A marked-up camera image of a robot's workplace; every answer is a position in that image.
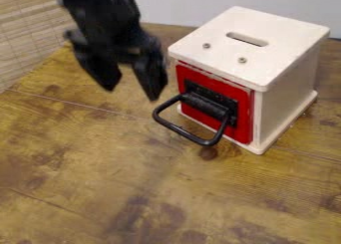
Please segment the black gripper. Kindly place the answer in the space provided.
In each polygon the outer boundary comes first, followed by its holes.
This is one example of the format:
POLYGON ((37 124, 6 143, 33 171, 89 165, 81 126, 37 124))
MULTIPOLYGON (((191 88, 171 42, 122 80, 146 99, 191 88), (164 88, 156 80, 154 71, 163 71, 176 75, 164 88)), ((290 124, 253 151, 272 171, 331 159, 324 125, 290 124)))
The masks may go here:
POLYGON ((77 28, 65 32, 77 62, 105 91, 121 79, 116 62, 133 63, 133 72, 150 102, 168 84, 159 39, 140 24, 136 0, 61 0, 77 28))

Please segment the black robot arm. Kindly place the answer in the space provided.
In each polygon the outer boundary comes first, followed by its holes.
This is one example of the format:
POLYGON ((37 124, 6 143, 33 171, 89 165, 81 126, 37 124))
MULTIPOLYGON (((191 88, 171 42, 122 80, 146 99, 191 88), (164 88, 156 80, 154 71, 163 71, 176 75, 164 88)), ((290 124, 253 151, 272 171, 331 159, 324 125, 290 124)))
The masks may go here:
POLYGON ((77 62, 101 88, 110 91, 128 65, 150 101, 168 84, 165 57, 157 37, 140 24, 134 0, 57 0, 77 27, 64 32, 77 62))

